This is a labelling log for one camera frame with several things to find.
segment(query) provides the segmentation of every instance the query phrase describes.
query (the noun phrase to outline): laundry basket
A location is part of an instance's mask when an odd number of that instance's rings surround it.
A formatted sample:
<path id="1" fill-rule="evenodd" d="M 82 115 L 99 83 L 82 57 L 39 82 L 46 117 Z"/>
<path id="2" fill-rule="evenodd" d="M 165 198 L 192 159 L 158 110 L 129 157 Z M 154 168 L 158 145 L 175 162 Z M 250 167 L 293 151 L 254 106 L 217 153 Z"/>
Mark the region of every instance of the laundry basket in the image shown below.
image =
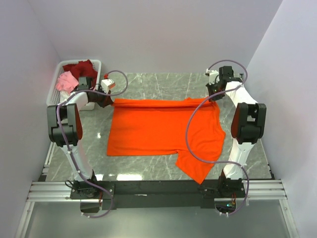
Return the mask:
<path id="1" fill-rule="evenodd" d="M 51 84 L 51 87 L 49 90 L 48 97 L 46 99 L 46 104 L 48 106 L 59 104 L 60 95 L 59 95 L 59 91 L 56 89 L 56 84 L 57 84 L 58 77 L 62 73 L 64 73 L 63 66 L 70 64 L 70 63 L 77 64 L 79 61 L 86 61 L 86 59 L 65 60 L 65 61 L 62 61 L 58 64 L 58 66 L 55 70 L 54 76 L 53 76 L 53 81 L 52 81 L 52 84 Z M 101 62 L 100 62 L 100 60 L 97 60 L 97 59 L 91 59 L 90 61 L 93 64 L 94 70 L 98 72 L 97 83 L 100 83 Z M 94 108 L 95 108 L 95 103 L 87 103 L 85 106 L 83 106 L 83 108 L 81 110 L 88 111 L 88 110 L 92 110 Z"/>

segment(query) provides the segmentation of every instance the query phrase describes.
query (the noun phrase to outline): metal frame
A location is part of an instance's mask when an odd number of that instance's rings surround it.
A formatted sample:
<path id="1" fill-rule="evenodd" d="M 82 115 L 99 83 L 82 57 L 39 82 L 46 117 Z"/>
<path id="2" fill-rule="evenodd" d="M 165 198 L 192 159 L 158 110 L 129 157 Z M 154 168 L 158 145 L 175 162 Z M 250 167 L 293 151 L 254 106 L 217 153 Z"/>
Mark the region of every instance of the metal frame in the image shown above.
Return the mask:
<path id="1" fill-rule="evenodd" d="M 193 180 L 140 180 L 99 181 L 98 185 L 113 194 L 115 199 L 113 209 L 197 206 L 214 208 L 214 198 L 223 197 L 223 193 L 229 192 L 229 198 L 233 192 L 236 193 L 237 198 L 245 196 L 244 184 L 241 181 L 230 183 L 232 186 L 230 189 L 225 184 L 219 186 L 219 183 L 222 184 L 217 179 L 205 180 L 201 185 Z M 99 207 L 97 199 L 87 199 L 86 196 L 74 190 L 70 192 L 70 190 L 63 182 L 34 182 L 28 195 L 28 201 L 81 201 L 96 203 Z M 104 194 L 102 210 L 107 210 L 108 206 L 109 197 Z"/>
<path id="2" fill-rule="evenodd" d="M 54 147 L 55 143 L 51 143 L 42 172 L 43 177 L 46 177 L 47 175 Z M 98 202 L 98 199 L 72 200 L 70 199 L 70 194 L 71 189 L 65 186 L 64 182 L 33 182 L 15 237 L 25 237 L 36 202 Z M 228 199 L 215 198 L 214 200 L 226 201 Z M 293 215 L 289 208 L 287 196 L 281 180 L 251 180 L 247 203 L 250 200 L 279 200 L 290 237 L 299 238 L 299 233 L 297 231 Z"/>

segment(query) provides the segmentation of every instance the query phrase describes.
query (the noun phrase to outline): wire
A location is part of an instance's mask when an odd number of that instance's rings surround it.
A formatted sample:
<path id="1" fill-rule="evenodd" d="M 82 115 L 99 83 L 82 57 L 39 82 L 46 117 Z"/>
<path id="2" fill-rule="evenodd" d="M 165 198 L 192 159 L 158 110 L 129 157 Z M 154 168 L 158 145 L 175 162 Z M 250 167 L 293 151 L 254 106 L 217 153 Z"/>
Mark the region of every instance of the wire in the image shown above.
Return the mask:
<path id="1" fill-rule="evenodd" d="M 219 74 L 216 76 L 216 78 L 214 78 L 215 83 L 216 83 L 218 77 L 219 77 Z"/>
<path id="2" fill-rule="evenodd" d="M 71 189 L 73 189 L 74 184 L 70 181 L 70 180 L 66 180 L 65 181 L 65 185 Z"/>
<path id="3" fill-rule="evenodd" d="M 75 169 L 76 169 L 76 171 L 78 172 L 80 178 L 81 178 L 84 182 L 86 182 L 87 184 L 89 184 L 90 186 L 96 187 L 96 188 L 98 188 L 98 189 L 104 191 L 104 192 L 110 197 L 110 207 L 109 207 L 109 209 L 108 209 L 106 212 L 104 212 L 104 213 L 101 214 L 101 215 L 97 215 L 97 216 L 90 216 L 90 215 L 84 213 L 83 215 L 86 216 L 86 217 L 88 217 L 88 218 L 99 218 L 99 217 L 103 217 L 103 216 L 107 215 L 107 214 L 111 211 L 111 209 L 113 208 L 113 196 L 112 196 L 112 194 L 111 194 L 108 190 L 106 190 L 106 189 L 104 189 L 103 187 L 100 187 L 99 185 L 96 185 L 96 184 L 94 184 L 94 183 L 92 183 L 92 182 L 89 182 L 89 181 L 81 174 L 80 169 L 79 169 L 79 167 L 78 167 L 78 164 L 77 164 L 77 162 L 76 162 L 76 160 L 75 160 L 75 158 L 74 158 L 74 154 L 73 154 L 72 150 L 70 149 L 70 145 L 69 145 L 69 142 L 68 142 L 68 140 L 67 140 L 65 131 L 64 131 L 64 129 L 63 129 L 63 126 L 62 126 L 62 123 L 61 123 L 61 120 L 60 120 L 59 110 L 60 110 L 60 107 L 61 107 L 61 106 L 63 106 L 63 105 L 66 104 L 67 102 L 69 102 L 69 100 L 71 100 L 73 97 L 75 97 L 78 93 L 82 93 L 82 92 L 93 92 L 93 93 L 101 94 L 101 95 L 104 95 L 104 96 L 118 96 L 118 95 L 124 93 L 125 90 L 127 90 L 128 84 L 129 84 L 127 75 L 125 75 L 125 73 L 122 72 L 122 71 L 120 71 L 120 70 L 112 70 L 112 71 L 108 72 L 108 74 L 113 73 L 113 72 L 119 72 L 119 73 L 121 73 L 121 74 L 124 76 L 124 78 L 125 78 L 126 85 L 125 85 L 124 89 L 123 89 L 121 92 L 119 92 L 119 93 L 114 93 L 114 94 L 107 94 L 107 93 L 102 93 L 102 92 L 98 92 L 98 91 L 94 91 L 94 90 L 89 90 L 89 89 L 77 91 L 77 92 L 75 92 L 74 94 L 72 94 L 70 97 L 68 97 L 66 101 L 60 103 L 60 104 L 57 106 L 57 109 L 56 109 L 57 123 L 58 123 L 58 125 L 59 125 L 60 130 L 61 130 L 61 134 L 62 134 L 63 139 L 64 139 L 64 141 L 65 141 L 65 144 L 66 144 L 67 150 L 68 150 L 68 152 L 69 152 L 70 158 L 71 158 L 71 160 L 72 160 L 72 162 L 73 162 L 73 164 L 74 164 L 74 166 L 75 166 Z"/>
<path id="4" fill-rule="evenodd" d="M 247 198 L 248 198 L 250 179 L 249 179 L 249 176 L 248 176 L 248 173 L 247 173 L 246 169 L 245 169 L 241 164 L 239 164 L 239 163 L 237 163 L 237 162 L 234 162 L 234 161 L 208 161 L 208 160 L 201 159 L 201 158 L 199 158 L 197 155 L 195 155 L 195 153 L 194 153 L 194 152 L 192 151 L 192 149 L 190 148 L 190 145 L 189 145 L 189 142 L 188 142 L 188 130 L 189 130 L 189 126 L 190 126 L 190 123 L 191 123 L 191 121 L 192 121 L 194 115 L 195 115 L 196 112 L 198 111 L 198 109 L 199 109 L 200 107 L 202 107 L 202 105 L 203 105 L 205 102 L 207 102 L 209 99 L 211 99 L 211 98 L 213 98 L 213 97 L 215 97 L 215 96 L 217 96 L 217 95 L 220 95 L 220 94 L 223 94 L 223 93 L 227 93 L 227 92 L 231 92 L 231 91 L 235 91 L 235 90 L 239 89 L 239 88 L 247 81 L 247 79 L 248 79 L 248 71 L 247 71 L 247 69 L 246 69 L 241 63 L 239 63 L 239 62 L 237 62 L 237 61 L 234 61 L 234 60 L 231 60 L 231 59 L 219 60 L 219 61 L 217 61 L 216 63 L 213 63 L 213 64 L 208 68 L 208 70 L 210 70 L 213 66 L 215 66 L 216 64 L 218 64 L 218 63 L 220 63 L 220 62 L 226 62 L 226 61 L 236 63 L 237 65 L 239 65 L 239 66 L 241 66 L 241 67 L 243 68 L 243 70 L 244 70 L 244 72 L 245 72 L 245 78 L 243 79 L 242 84 L 240 84 L 240 85 L 237 86 L 236 88 L 229 89 L 229 90 L 225 90 L 225 91 L 221 91 L 221 92 L 217 92 L 217 93 L 215 93 L 215 94 L 212 94 L 212 95 L 206 97 L 206 98 L 196 107 L 196 109 L 194 110 L 194 112 L 192 113 L 192 115 L 190 116 L 190 118 L 189 118 L 189 120 L 188 120 L 187 127 L 186 127 L 186 131 L 185 131 L 185 140 L 186 140 L 186 146 L 187 146 L 187 148 L 188 148 L 188 151 L 189 151 L 189 152 L 192 154 L 192 156 L 194 156 L 197 160 L 199 160 L 199 161 L 201 161 L 201 162 L 204 162 L 204 163 L 209 163 L 209 164 L 234 164 L 234 165 L 239 166 L 239 167 L 242 169 L 243 173 L 246 175 L 246 179 L 247 179 L 246 195 L 245 195 L 245 197 L 244 197 L 244 199 L 243 199 L 241 205 L 240 205 L 238 208 L 236 208 L 235 211 L 233 211 L 232 213 L 230 213 L 230 215 L 232 215 L 232 214 L 235 214 L 236 212 L 238 212 L 238 211 L 243 207 L 243 205 L 246 203 L 246 200 L 247 200 Z"/>
<path id="5" fill-rule="evenodd" d="M 96 85 L 95 85 L 94 87 L 91 87 L 91 89 L 93 88 L 92 90 L 94 90 L 94 89 L 96 88 L 96 86 L 97 86 L 97 85 L 99 85 L 99 86 L 101 86 L 101 87 L 102 87 L 102 85 L 101 85 L 101 84 L 96 83 Z"/>

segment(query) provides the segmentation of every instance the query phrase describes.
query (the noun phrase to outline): clothing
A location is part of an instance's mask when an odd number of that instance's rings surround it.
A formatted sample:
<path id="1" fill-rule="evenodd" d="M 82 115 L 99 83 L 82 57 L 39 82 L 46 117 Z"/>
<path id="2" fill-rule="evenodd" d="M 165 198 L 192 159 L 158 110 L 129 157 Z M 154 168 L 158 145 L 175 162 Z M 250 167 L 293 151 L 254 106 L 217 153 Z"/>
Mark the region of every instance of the clothing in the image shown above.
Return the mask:
<path id="1" fill-rule="evenodd" d="M 185 129 L 203 99 L 184 101 L 115 99 L 107 155 L 169 155 L 178 153 L 176 166 L 202 183 L 213 164 L 195 159 L 185 143 Z M 195 114 L 188 132 L 193 152 L 204 160 L 221 155 L 225 133 L 216 102 L 206 102 Z"/>
<path id="2" fill-rule="evenodd" d="M 71 72 L 65 72 L 62 73 L 58 79 L 56 84 L 56 89 L 58 91 L 66 91 L 68 94 L 70 94 L 75 87 L 78 85 L 78 80 L 74 78 L 74 76 L 71 74 Z"/>
<path id="3" fill-rule="evenodd" d="M 78 80 L 79 77 L 92 77 L 92 86 L 97 83 L 98 72 L 94 70 L 93 63 L 90 60 L 79 61 L 78 64 L 67 64 L 63 66 L 64 71 L 70 71 L 71 74 Z"/>

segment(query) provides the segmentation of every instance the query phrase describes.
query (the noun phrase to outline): pink cloth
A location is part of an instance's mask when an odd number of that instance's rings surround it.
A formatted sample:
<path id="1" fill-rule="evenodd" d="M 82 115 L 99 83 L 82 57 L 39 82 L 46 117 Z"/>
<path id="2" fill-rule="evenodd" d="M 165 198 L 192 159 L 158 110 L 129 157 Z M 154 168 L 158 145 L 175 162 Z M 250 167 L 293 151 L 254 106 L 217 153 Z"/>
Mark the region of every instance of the pink cloth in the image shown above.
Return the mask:
<path id="1" fill-rule="evenodd" d="M 67 71 L 62 73 L 57 79 L 56 89 L 58 91 L 66 91 L 70 94 L 78 84 L 78 80 L 71 74 L 70 71 Z"/>

